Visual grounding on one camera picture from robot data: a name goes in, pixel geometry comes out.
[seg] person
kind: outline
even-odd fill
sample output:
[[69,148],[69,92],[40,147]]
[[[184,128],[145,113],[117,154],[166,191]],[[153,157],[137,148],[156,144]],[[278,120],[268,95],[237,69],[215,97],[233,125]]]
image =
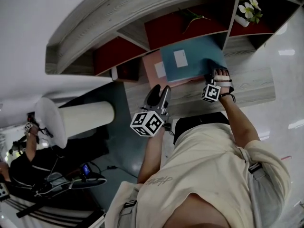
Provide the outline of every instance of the person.
[[[229,76],[224,69],[215,74]],[[149,138],[137,184],[122,182],[105,217],[106,228],[121,227],[122,210],[130,206],[134,191],[138,193],[137,228],[256,227],[247,181],[249,163],[240,149],[247,150],[253,161],[269,166],[272,181],[278,183],[275,193],[286,200],[290,191],[286,167],[268,144],[260,141],[228,93],[228,87],[221,87],[224,96],[219,101],[228,119],[213,113],[176,123],[175,149],[162,168],[164,128]]]
[[68,140],[64,149],[55,145],[41,150],[37,150],[37,134],[38,127],[33,124],[27,134],[25,151],[11,162],[10,167],[6,162],[0,162],[1,182],[33,186],[51,172],[65,176],[81,164],[108,153],[99,132],[90,137]]

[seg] pink folder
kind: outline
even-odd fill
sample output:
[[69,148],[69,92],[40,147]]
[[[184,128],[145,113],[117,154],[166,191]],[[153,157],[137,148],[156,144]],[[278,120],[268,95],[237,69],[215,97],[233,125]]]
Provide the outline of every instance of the pink folder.
[[168,82],[165,68],[162,63],[162,55],[159,50],[142,57],[142,60],[146,69],[151,89],[156,85],[160,85],[161,90],[163,90],[165,86],[175,87],[187,82],[202,80],[204,78],[203,76],[198,76],[194,78],[183,79],[180,81]]

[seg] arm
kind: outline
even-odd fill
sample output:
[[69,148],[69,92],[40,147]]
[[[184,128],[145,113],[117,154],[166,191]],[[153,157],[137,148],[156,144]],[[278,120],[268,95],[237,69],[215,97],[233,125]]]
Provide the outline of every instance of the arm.
[[256,129],[241,109],[233,102],[231,96],[224,96],[219,101],[226,110],[237,146],[244,148],[249,142],[260,140]]
[[152,175],[160,170],[162,159],[162,139],[164,133],[165,129],[161,127],[154,137],[149,138],[142,167],[137,178],[137,183],[145,183]]
[[30,129],[29,133],[27,134],[27,146],[25,148],[25,154],[30,162],[34,159],[34,157],[36,155],[36,149],[37,149],[36,136],[37,136],[37,134],[38,134],[38,127],[33,125],[33,127]]

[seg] paper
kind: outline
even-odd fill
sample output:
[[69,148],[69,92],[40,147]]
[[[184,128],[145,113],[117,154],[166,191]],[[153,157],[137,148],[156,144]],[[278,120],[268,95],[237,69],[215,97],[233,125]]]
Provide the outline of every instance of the paper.
[[158,78],[166,76],[166,71],[165,71],[165,67],[163,65],[163,62],[156,63],[156,64],[154,64],[154,66],[155,66],[155,70],[156,70]]
[[174,57],[175,57],[177,67],[188,66],[188,62],[187,62],[186,54],[185,54],[184,50],[175,51]]

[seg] white floor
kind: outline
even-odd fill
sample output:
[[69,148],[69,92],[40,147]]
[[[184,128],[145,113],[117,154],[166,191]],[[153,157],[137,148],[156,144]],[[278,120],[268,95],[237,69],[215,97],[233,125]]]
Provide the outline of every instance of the white floor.
[[[260,138],[272,145],[292,179],[292,192],[276,228],[296,228],[304,218],[304,9],[297,12],[282,35],[275,35],[250,58],[250,63],[269,64],[276,100],[242,108]],[[173,137],[166,133],[164,156],[170,155]]]

